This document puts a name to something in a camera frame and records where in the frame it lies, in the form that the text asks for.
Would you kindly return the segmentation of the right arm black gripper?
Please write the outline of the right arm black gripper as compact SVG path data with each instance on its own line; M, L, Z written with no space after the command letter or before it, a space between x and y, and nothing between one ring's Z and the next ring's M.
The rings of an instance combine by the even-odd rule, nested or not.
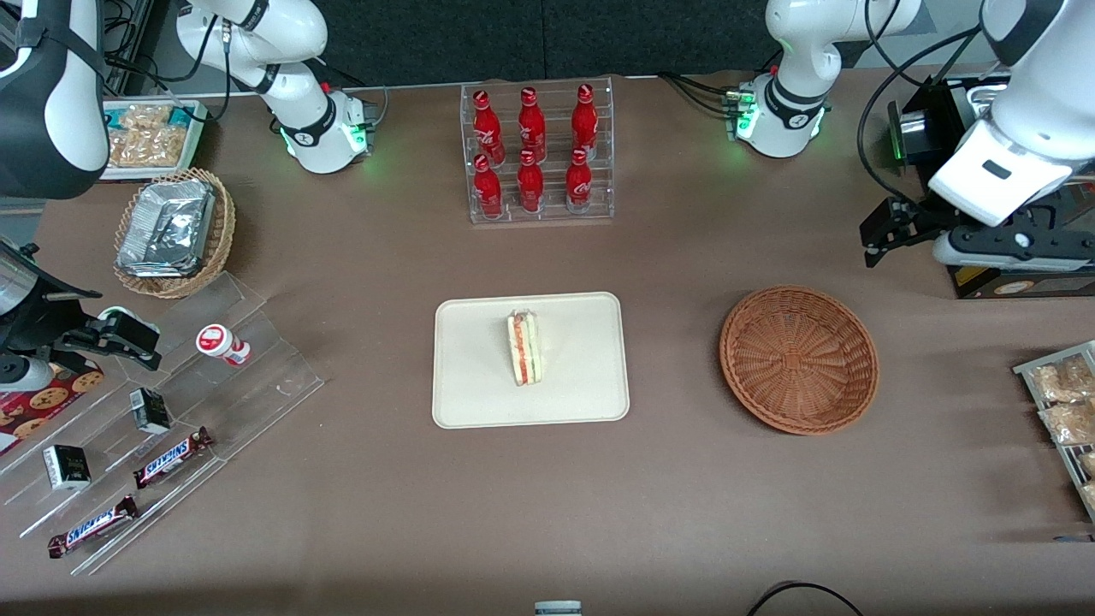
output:
M103 312L103 334L79 330L87 326L80 301L101 298L44 272L34 261L37 246L1 246L1 347L3 353L36 355L39 348L58 352L126 356L146 370L157 370L161 332L128 311Z

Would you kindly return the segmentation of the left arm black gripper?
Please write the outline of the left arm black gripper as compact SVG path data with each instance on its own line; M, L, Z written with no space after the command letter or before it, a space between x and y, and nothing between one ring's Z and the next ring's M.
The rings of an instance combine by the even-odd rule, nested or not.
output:
M900 248L907 236L911 243L920 243L938 239L958 226L959 210L942 198L924 198L912 204L887 198L873 211L873 223L875 225L860 225L864 263L868 268L876 268L890 249Z

